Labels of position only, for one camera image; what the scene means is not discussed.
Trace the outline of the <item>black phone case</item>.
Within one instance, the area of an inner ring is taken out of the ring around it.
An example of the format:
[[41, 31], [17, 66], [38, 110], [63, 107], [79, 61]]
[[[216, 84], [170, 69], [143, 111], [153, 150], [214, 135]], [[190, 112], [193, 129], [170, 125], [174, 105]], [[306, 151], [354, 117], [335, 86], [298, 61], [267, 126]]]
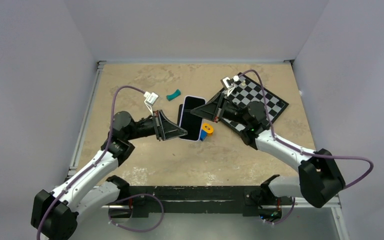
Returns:
[[181, 120], [182, 120], [182, 114], [183, 114], [183, 104], [180, 104], [178, 106], [178, 114], [177, 114], [177, 125], [181, 125]]

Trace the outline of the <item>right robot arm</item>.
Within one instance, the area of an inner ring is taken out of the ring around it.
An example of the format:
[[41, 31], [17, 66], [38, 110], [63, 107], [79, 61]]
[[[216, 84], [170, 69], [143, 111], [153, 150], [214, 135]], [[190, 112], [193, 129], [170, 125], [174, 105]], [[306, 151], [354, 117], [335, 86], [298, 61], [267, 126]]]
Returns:
[[261, 184], [260, 196], [268, 204], [280, 197], [298, 197], [321, 208], [346, 187], [335, 158], [328, 150], [301, 147], [271, 132], [270, 120], [261, 101], [239, 107], [219, 92], [208, 103], [190, 112], [215, 123], [227, 119], [244, 125], [239, 135], [245, 145], [276, 157], [298, 173], [297, 177], [273, 175]]

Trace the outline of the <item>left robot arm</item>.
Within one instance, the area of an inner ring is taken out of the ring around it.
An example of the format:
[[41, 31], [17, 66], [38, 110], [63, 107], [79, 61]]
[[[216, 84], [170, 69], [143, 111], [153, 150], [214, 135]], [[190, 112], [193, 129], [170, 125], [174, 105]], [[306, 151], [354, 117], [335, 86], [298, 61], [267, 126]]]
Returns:
[[156, 136], [159, 141], [187, 135], [187, 131], [170, 121], [162, 110], [134, 121], [127, 111], [117, 112], [108, 138], [100, 150], [79, 172], [52, 191], [41, 190], [33, 200], [30, 224], [36, 236], [50, 240], [68, 240], [87, 215], [107, 203], [126, 203], [129, 183], [112, 176], [100, 187], [96, 184], [121, 166], [133, 150], [131, 140]]

